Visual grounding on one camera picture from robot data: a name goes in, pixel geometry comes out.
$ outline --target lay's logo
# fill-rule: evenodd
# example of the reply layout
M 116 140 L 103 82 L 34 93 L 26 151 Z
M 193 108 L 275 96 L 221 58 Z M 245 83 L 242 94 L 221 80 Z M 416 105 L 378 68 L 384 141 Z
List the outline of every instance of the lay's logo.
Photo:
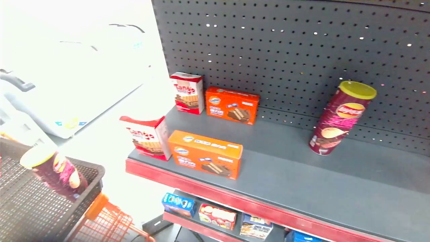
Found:
M 191 141 L 193 141 L 193 140 L 194 140 L 194 137 L 187 135 L 187 136 L 185 136 L 185 137 L 184 137 L 184 138 L 182 138 L 182 139 L 183 139 L 185 142 L 189 143 L 189 142 L 191 142 Z
M 175 147 L 174 151 L 176 153 L 179 153 L 179 154 L 184 155 L 184 156 L 188 155 L 188 151 L 186 149 L 182 148 L 182 147 L 178 147 L 177 146 L 177 147 Z
M 363 114 L 365 107 L 359 103 L 349 102 L 340 105 L 336 109 L 336 114 L 341 118 L 359 118 Z
M 209 102 L 213 105 L 218 105 L 221 102 L 221 98 L 217 96 L 209 97 Z

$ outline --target blue box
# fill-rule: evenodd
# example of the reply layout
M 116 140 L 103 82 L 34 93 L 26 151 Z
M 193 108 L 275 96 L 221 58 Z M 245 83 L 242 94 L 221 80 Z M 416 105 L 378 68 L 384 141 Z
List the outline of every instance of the blue box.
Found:
M 194 200 L 175 194 L 166 193 L 161 203 L 164 206 L 164 210 L 177 213 L 181 216 L 191 218 L 196 213 Z
M 285 242 L 322 242 L 322 239 L 293 230 L 285 237 Z
M 273 224 L 271 222 L 249 214 L 244 214 L 240 235 L 265 240 L 272 229 Z

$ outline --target purple canister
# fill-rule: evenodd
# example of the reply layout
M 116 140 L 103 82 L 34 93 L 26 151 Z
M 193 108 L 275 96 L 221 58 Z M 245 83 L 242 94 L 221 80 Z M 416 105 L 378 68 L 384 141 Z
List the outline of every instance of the purple canister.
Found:
M 51 145 L 37 145 L 28 150 L 20 164 L 31 169 L 45 186 L 74 202 L 88 187 L 85 177 L 65 156 Z

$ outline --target product packaging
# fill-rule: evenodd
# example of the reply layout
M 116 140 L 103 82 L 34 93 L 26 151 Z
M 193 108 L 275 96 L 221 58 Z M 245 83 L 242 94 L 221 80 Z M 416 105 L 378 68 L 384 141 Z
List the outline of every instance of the product packaging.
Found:
M 199 209 L 200 221 L 233 230 L 236 213 L 227 209 L 202 204 Z
M 343 81 L 313 131 L 309 147 L 319 155 L 330 154 L 376 96 L 372 87 L 355 81 Z
M 128 116 L 122 116 L 120 121 L 130 132 L 133 144 L 139 153 L 163 161 L 169 160 L 172 154 L 167 144 L 169 131 L 164 116 L 151 121 L 135 120 Z
M 242 145 L 175 130 L 169 146 L 179 165 L 234 180 L 239 175 Z
M 47 144 L 34 146 L 24 153 L 19 163 L 31 169 L 45 186 L 74 202 L 88 187 L 88 182 L 56 148 Z
M 259 95 L 219 87 L 206 90 L 206 112 L 209 116 L 253 125 Z
M 265 240 L 272 229 L 273 224 L 271 222 L 249 214 L 244 214 L 240 235 Z
M 285 242 L 322 242 L 322 240 L 293 230 L 287 234 Z
M 179 111 L 201 114 L 205 108 L 203 77 L 175 72 L 170 80 L 176 90 L 176 108 Z
M 181 216 L 192 218 L 196 213 L 195 202 L 192 199 L 166 193 L 161 202 L 164 210 L 177 213 Z

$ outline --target shopping cart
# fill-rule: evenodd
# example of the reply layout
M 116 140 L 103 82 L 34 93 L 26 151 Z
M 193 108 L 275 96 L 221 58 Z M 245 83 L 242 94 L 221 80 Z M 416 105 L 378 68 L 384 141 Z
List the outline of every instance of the shopping cart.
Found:
M 105 194 L 100 193 L 67 241 L 122 242 L 131 231 L 145 238 L 147 242 L 155 242 L 148 233 L 134 227 L 133 219 L 129 215 L 111 204 Z

